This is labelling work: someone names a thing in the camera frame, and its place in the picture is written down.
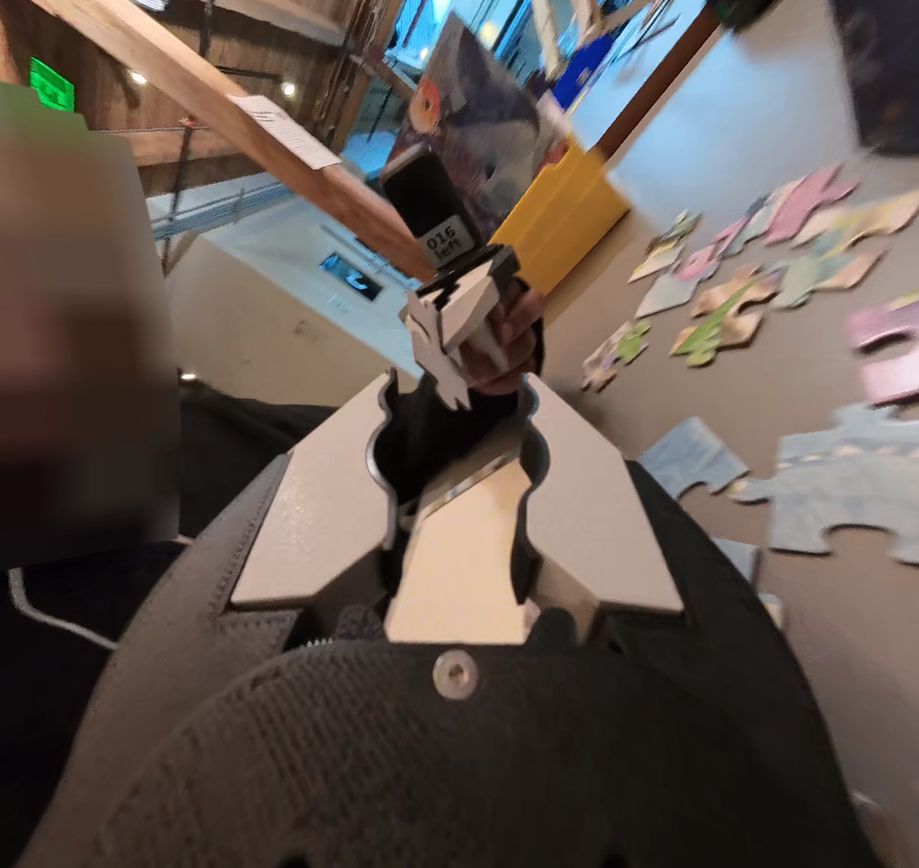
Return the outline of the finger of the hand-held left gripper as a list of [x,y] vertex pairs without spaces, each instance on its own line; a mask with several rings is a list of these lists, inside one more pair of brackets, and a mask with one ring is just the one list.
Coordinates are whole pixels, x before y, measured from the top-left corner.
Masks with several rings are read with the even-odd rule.
[[465,340],[467,378],[497,378],[510,369],[509,359],[490,321],[483,321]]
[[488,318],[500,295],[489,274],[466,274],[442,307],[442,345],[463,345]]

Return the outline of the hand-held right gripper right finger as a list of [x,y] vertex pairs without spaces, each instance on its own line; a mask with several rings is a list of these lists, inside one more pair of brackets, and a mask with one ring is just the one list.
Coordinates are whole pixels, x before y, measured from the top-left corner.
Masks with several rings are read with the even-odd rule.
[[517,601],[572,616],[681,615],[683,599],[619,449],[533,373],[519,408],[528,485],[512,545]]

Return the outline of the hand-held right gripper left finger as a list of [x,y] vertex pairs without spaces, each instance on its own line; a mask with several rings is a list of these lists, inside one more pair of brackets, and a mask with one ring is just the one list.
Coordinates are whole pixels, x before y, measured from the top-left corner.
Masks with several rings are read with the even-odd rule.
[[235,609],[339,611],[383,598],[397,504],[374,448],[397,392],[389,369],[291,450],[231,595]]

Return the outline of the white-backed jigsaw piece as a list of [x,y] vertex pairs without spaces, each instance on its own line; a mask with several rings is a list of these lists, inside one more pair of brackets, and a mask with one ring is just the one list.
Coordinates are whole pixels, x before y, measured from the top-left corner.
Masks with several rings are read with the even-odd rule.
[[444,350],[440,313],[434,303],[409,290],[402,318],[411,337],[415,362],[435,381],[440,401],[449,410],[470,410],[470,394],[462,366]]

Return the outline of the puzzle tray with painted border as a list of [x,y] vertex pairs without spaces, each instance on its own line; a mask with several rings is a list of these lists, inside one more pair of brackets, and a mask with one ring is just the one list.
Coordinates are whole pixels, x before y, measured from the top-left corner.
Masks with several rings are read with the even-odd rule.
[[531,625],[518,602],[511,553],[530,480],[516,450],[476,470],[460,464],[425,495],[384,619],[401,644],[523,644]]

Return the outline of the pile of jigsaw pieces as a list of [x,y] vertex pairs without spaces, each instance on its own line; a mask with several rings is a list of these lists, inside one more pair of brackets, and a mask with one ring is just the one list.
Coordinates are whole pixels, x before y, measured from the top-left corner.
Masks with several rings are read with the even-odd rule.
[[[670,358],[688,369],[711,366],[728,349],[750,346],[769,315],[802,309],[819,293],[855,289],[885,258],[886,239],[917,218],[917,190],[847,205],[859,181],[841,181],[842,164],[818,169],[757,198],[705,247],[684,254],[700,214],[684,211],[648,245],[629,283],[654,281],[635,313],[581,365],[581,390],[602,392],[646,352],[653,316],[689,306],[691,322]],[[917,290],[849,315],[844,341],[877,352],[896,340],[908,352],[861,365],[865,399],[842,406],[830,428],[781,436],[774,473],[750,477],[747,465],[699,417],[690,417],[639,459],[673,496],[697,484],[736,502],[767,503],[767,545],[825,555],[833,530],[881,530],[890,555],[917,565],[917,420],[898,417],[917,402]]]

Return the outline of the person's left forearm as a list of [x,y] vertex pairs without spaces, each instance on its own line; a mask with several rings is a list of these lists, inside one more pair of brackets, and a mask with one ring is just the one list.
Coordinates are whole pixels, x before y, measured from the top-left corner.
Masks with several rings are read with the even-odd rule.
[[414,391],[398,393],[392,420],[377,438],[374,459],[398,507],[418,500],[428,484],[517,413],[521,373],[499,395],[471,391],[470,407],[448,409],[426,373]]

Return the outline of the person's left hand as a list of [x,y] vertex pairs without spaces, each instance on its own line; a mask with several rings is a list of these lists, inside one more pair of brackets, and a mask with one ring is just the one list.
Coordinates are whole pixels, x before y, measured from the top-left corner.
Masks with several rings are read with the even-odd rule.
[[519,390],[527,373],[540,371],[544,361],[544,308],[545,298],[541,293],[517,278],[509,283],[500,303],[488,315],[508,368],[501,371],[489,355],[468,339],[460,347],[460,354],[471,390],[490,397],[511,395]]

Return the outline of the yellow plastic bin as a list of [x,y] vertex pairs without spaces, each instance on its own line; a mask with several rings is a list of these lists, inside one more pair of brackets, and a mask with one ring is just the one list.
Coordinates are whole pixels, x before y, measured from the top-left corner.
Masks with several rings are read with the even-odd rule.
[[491,242],[512,248],[521,278],[547,295],[631,208],[602,156],[570,136],[545,160]]

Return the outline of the white paper notice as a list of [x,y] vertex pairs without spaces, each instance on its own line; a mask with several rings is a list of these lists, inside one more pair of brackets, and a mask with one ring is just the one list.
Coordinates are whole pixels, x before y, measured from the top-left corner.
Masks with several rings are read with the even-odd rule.
[[228,99],[247,113],[272,138],[312,170],[341,164],[339,156],[325,147],[299,125],[278,104],[261,95],[229,96]]

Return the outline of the green lit sign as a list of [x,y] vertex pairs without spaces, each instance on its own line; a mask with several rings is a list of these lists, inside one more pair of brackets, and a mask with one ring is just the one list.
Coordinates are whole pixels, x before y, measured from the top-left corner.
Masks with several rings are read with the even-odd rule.
[[43,107],[64,113],[75,113],[75,87],[68,79],[39,58],[29,58],[29,87]]

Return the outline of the dark blurred object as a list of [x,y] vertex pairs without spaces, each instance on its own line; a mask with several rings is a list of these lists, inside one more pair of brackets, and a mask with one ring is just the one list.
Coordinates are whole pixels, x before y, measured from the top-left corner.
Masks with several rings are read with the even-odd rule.
[[[749,28],[778,0],[706,0],[725,28]],[[918,154],[918,0],[829,0],[863,147]]]

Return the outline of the wooden post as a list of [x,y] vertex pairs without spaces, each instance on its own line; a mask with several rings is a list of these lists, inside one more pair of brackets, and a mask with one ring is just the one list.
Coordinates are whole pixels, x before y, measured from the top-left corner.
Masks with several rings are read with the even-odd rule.
[[431,279],[434,267],[403,219],[342,164],[312,170],[229,96],[242,90],[129,0],[30,0],[121,64],[140,72],[197,122],[258,162],[296,194],[353,232],[404,274]]

